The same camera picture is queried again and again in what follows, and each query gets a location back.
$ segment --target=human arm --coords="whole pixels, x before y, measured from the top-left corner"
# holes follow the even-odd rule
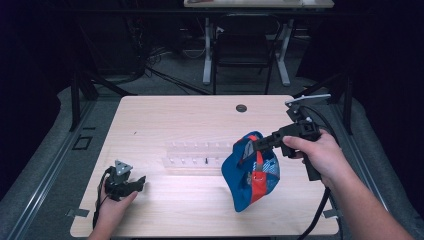
[[[285,136],[286,146],[306,153],[339,204],[354,239],[413,239],[350,167],[334,138],[321,130],[310,142]]]
[[[101,192],[101,200],[104,199],[99,210],[99,217],[97,219],[96,227],[88,236],[89,240],[104,240],[110,239],[113,231],[121,222],[125,210],[137,197],[138,192],[134,191],[126,198],[117,202],[109,197],[105,193],[104,184]]]

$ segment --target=wooden table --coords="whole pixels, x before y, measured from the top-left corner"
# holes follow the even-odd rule
[[[232,12],[237,12],[237,8],[257,8],[258,12],[270,8],[293,8],[299,9],[317,9],[322,10],[332,8],[334,2],[332,0],[198,0],[198,2],[189,2],[184,0],[184,6],[188,8],[226,8],[232,9]],[[287,46],[290,41],[291,31],[293,29],[294,20],[291,19],[283,26],[281,33],[282,45],[278,53],[276,53],[277,66],[280,72],[281,82],[284,86],[290,86],[290,79],[287,73],[287,68],[284,63],[284,57],[287,52]],[[205,21],[205,67],[203,70],[203,84],[209,85],[212,71],[212,58],[210,50],[211,27],[209,19]]]
[[[97,185],[116,159],[134,167],[130,181],[144,175],[147,181],[115,236],[301,234],[312,221],[324,186],[319,181],[309,182],[301,161],[282,157],[280,149],[274,150],[280,161],[279,184],[271,194],[240,213],[234,210],[219,164],[208,167],[203,162],[198,162],[198,167],[164,164],[171,158],[170,146],[181,150],[185,144],[193,150],[195,144],[200,147],[208,143],[210,149],[198,151],[197,156],[215,159],[216,149],[211,149],[219,144],[220,151],[228,151],[229,155],[231,145],[246,133],[257,130],[266,136],[291,124],[284,105],[289,99],[290,96],[271,95],[124,97],[81,201],[80,208],[89,210],[89,215],[75,218],[70,230],[72,236],[90,234]],[[238,112],[239,104],[245,105],[247,111]],[[325,209],[331,209],[331,205],[327,203]],[[311,234],[337,231],[334,219],[321,217]]]

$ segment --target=human hand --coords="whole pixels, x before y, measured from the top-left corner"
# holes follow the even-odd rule
[[[99,210],[96,227],[88,239],[110,239],[113,231],[124,217],[126,209],[137,197],[137,194],[138,192],[134,191],[121,201],[114,201],[107,197],[105,183],[103,182],[100,197],[100,201],[103,201],[103,203]]]
[[[320,130],[321,137],[311,142],[299,137],[285,136],[283,143],[308,155],[314,168],[321,174],[324,185],[333,188],[339,176],[354,174],[339,145],[327,131]]]

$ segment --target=black chair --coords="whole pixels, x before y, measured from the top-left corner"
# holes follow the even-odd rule
[[[268,94],[277,40],[282,24],[268,14],[228,14],[213,27],[212,75],[216,94],[217,67],[268,68],[265,94]]]

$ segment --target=chair backrest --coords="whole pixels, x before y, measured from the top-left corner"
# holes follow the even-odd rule
[[[220,17],[216,29],[225,34],[235,35],[279,35],[282,26],[274,15],[232,13]]]

